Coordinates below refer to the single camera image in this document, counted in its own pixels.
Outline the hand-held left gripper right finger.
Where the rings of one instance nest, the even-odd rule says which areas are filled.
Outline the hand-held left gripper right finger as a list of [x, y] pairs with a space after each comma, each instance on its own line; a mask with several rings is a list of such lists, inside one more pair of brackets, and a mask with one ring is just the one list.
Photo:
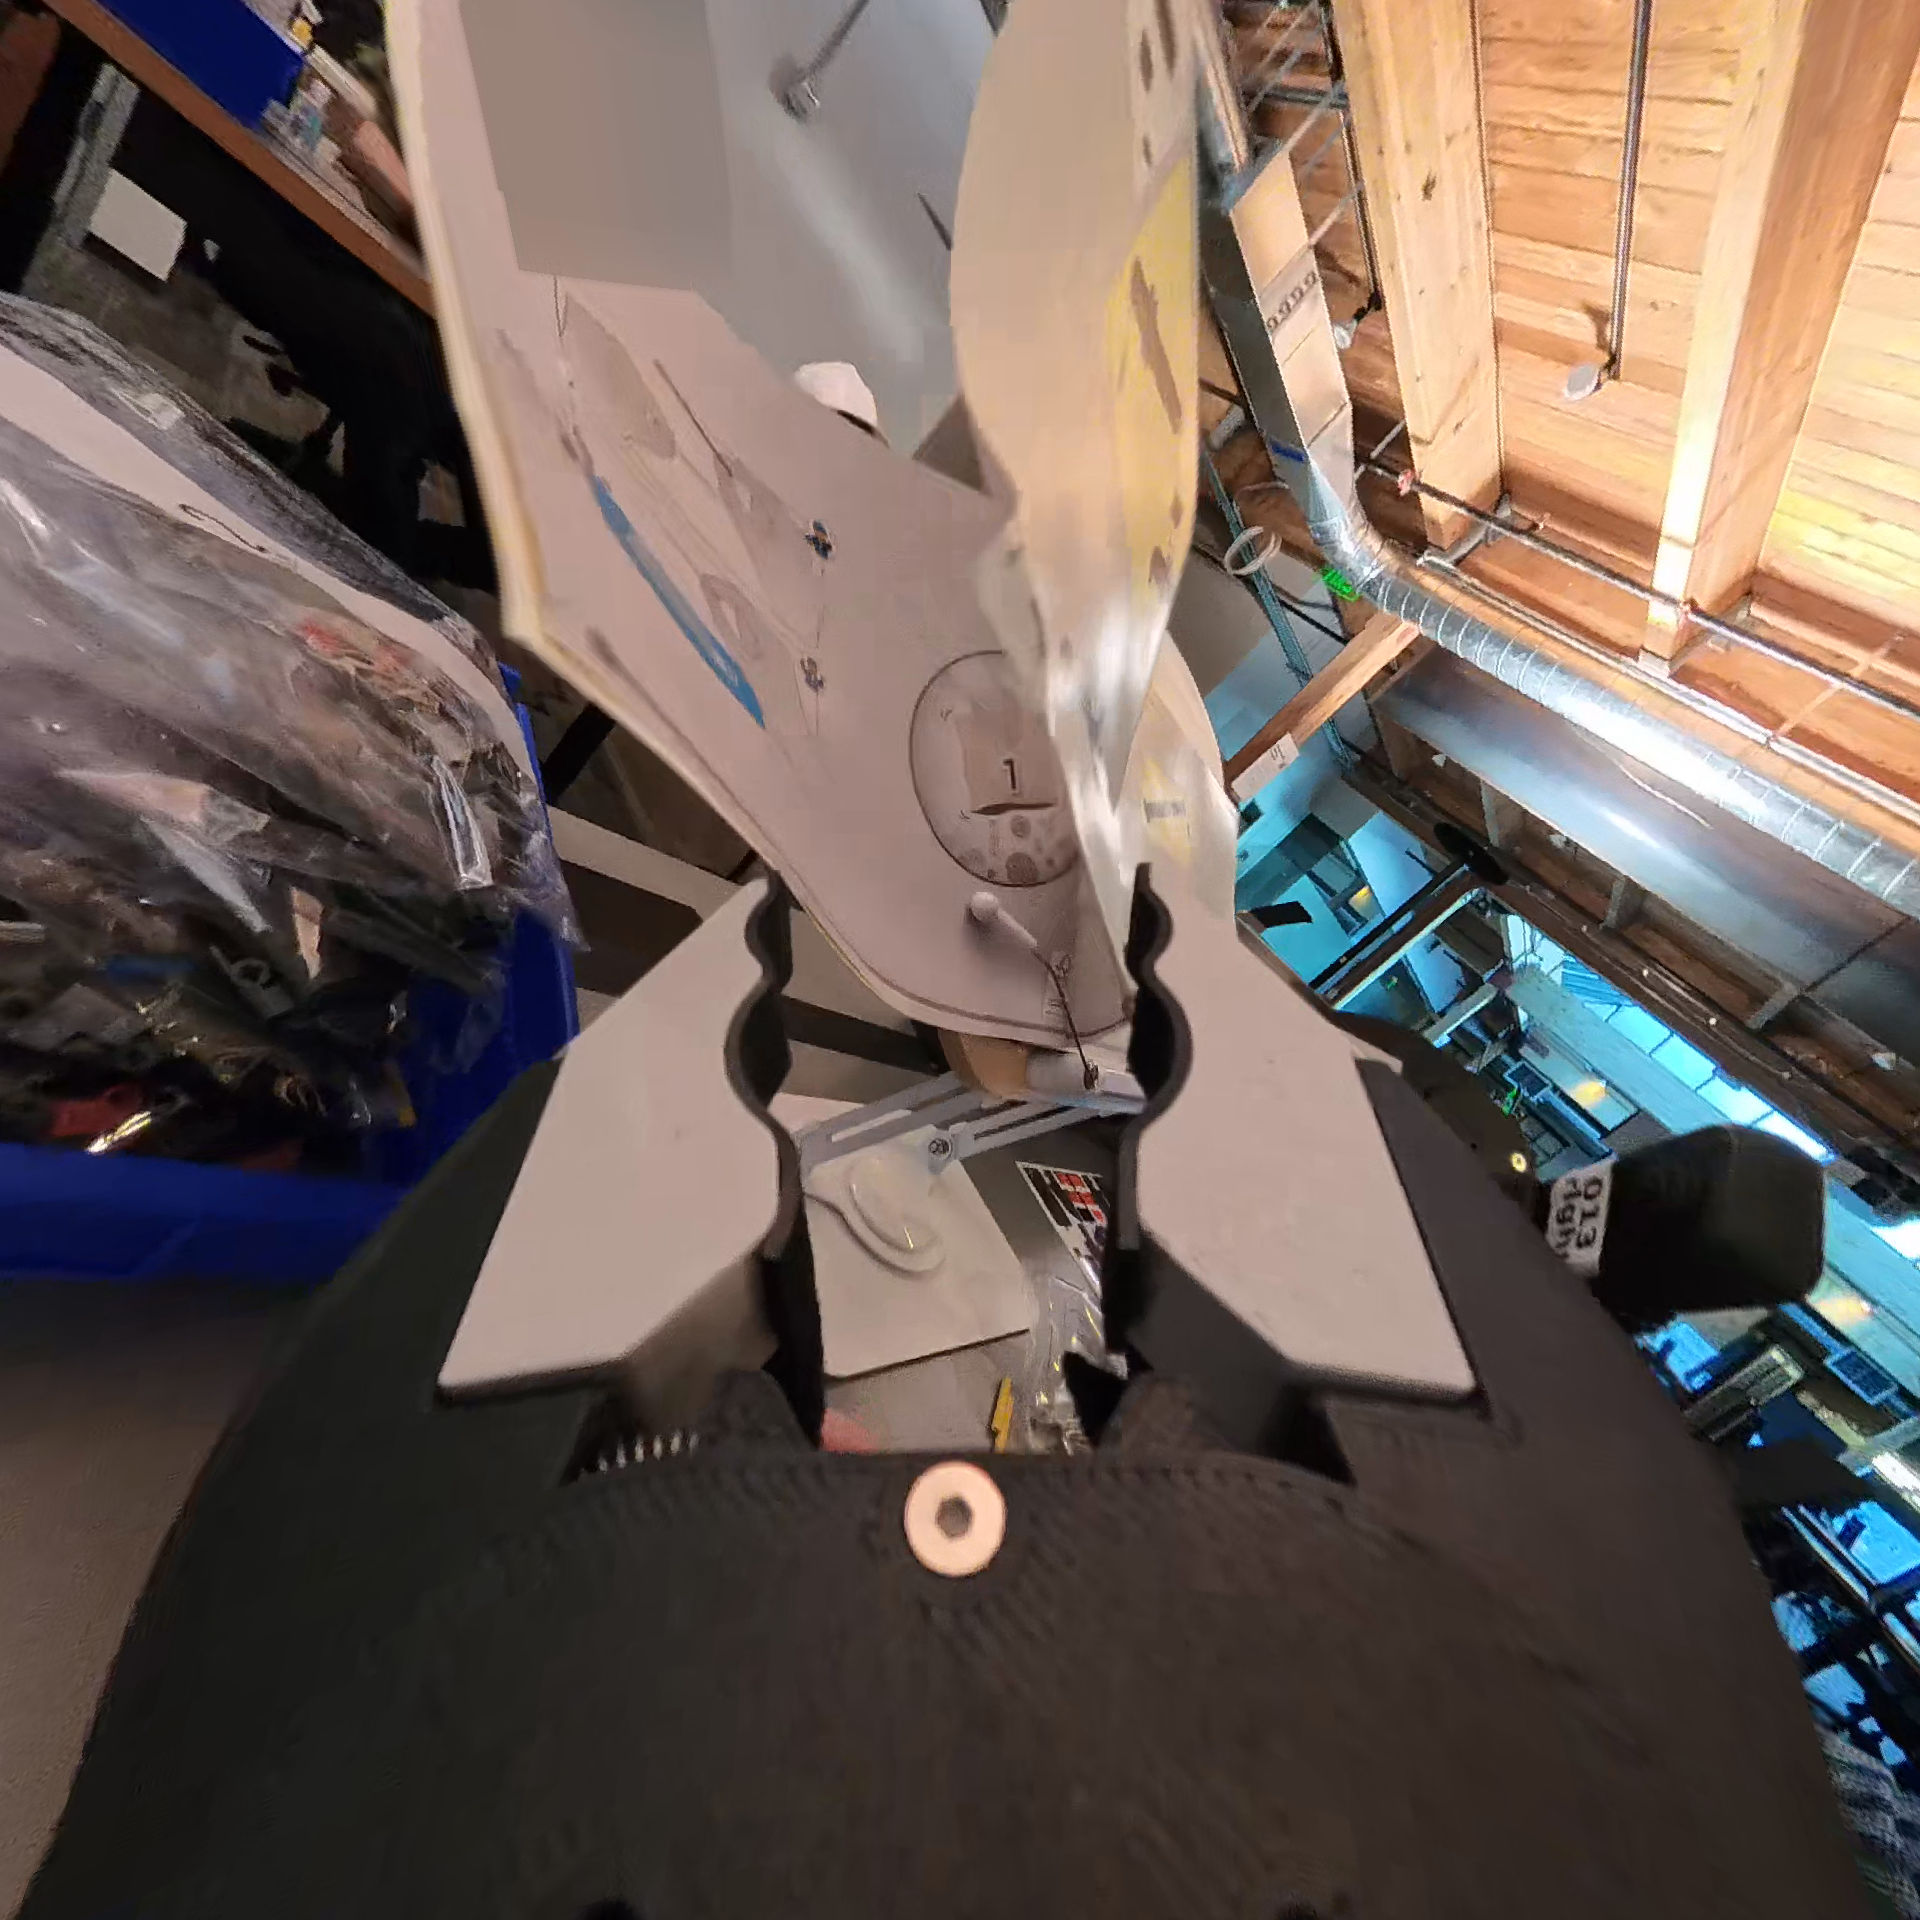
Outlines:
[[1143, 1103], [1118, 1149], [1109, 1341], [1230, 1444], [1301, 1438], [1325, 1396], [1475, 1404], [1368, 1062], [1179, 871], [1135, 871], [1122, 962]]

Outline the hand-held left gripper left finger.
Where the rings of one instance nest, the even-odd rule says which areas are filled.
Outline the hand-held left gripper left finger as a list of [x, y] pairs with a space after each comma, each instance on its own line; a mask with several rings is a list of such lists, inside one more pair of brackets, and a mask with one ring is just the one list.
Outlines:
[[438, 1368], [453, 1398], [602, 1386], [690, 1426], [770, 1368], [824, 1422], [824, 1333], [791, 1068], [791, 901], [749, 879], [566, 1044]]

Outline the lego instruction booklet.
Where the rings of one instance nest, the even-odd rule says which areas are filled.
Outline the lego instruction booklet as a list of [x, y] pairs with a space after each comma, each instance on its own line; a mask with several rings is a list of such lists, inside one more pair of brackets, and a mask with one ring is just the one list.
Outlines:
[[389, 4], [508, 632], [900, 1013], [1133, 1011], [1231, 908], [1163, 691], [1198, 504], [1194, 4]]

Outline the lego sticker sheet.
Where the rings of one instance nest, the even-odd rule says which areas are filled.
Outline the lego sticker sheet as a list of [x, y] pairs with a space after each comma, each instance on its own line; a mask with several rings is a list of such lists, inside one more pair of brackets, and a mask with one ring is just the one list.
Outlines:
[[1111, 1227], [1109, 1183], [1088, 1171], [1035, 1160], [1019, 1160], [1016, 1171], [1068, 1256], [1094, 1286], [1102, 1278]]

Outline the numbered clear lego parts bag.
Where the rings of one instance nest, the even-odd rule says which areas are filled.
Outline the numbered clear lego parts bag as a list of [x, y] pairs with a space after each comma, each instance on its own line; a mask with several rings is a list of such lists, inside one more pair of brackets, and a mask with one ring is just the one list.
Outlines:
[[4, 1146], [410, 1180], [579, 1034], [520, 711], [93, 324], [3, 347]]

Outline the wooden book stand white base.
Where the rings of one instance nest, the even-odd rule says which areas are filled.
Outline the wooden book stand white base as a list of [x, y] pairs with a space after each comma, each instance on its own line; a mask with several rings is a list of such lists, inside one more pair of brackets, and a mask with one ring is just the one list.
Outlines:
[[797, 1130], [806, 1218], [827, 1224], [815, 1254], [829, 1380], [894, 1372], [1034, 1328], [1006, 1230], [968, 1163], [1088, 1120], [1133, 1120], [1135, 1076], [1088, 1044], [951, 1040], [952, 1064], [866, 1107]]

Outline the blue storage bin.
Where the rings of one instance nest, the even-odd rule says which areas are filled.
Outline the blue storage bin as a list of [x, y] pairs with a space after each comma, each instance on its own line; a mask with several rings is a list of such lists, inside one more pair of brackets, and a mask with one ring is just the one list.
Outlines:
[[318, 1284], [579, 1036], [511, 691], [307, 640], [4, 724], [4, 1280]]

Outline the wooden desk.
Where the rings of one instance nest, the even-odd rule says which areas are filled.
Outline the wooden desk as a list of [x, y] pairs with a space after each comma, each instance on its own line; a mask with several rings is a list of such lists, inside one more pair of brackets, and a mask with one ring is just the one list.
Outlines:
[[123, 78], [158, 96], [167, 109], [210, 140], [251, 179], [275, 191], [279, 202], [296, 208], [304, 220], [389, 283], [414, 309], [427, 318], [437, 316], [430, 277], [421, 254], [412, 245], [403, 242], [370, 212], [352, 206], [340, 187], [326, 182], [312, 166], [291, 155], [285, 144], [247, 128], [154, 48], [134, 26], [96, 3], [47, 3], [44, 6], [91, 44]]

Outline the small blue bin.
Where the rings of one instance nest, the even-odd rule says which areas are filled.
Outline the small blue bin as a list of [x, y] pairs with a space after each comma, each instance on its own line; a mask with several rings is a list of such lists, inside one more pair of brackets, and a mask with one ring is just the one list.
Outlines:
[[102, 3], [134, 36], [242, 128], [291, 102], [307, 53], [251, 3]]

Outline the silver ventilation duct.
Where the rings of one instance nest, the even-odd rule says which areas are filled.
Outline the silver ventilation duct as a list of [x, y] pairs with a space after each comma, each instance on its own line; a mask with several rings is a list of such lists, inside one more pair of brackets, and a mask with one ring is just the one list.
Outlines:
[[1311, 546], [1362, 602], [1909, 920], [1918, 917], [1916, 807], [1706, 695], [1494, 608], [1471, 579], [1419, 565], [1378, 532], [1359, 504], [1354, 397], [1282, 155], [1207, 182], [1200, 234], [1245, 411]]

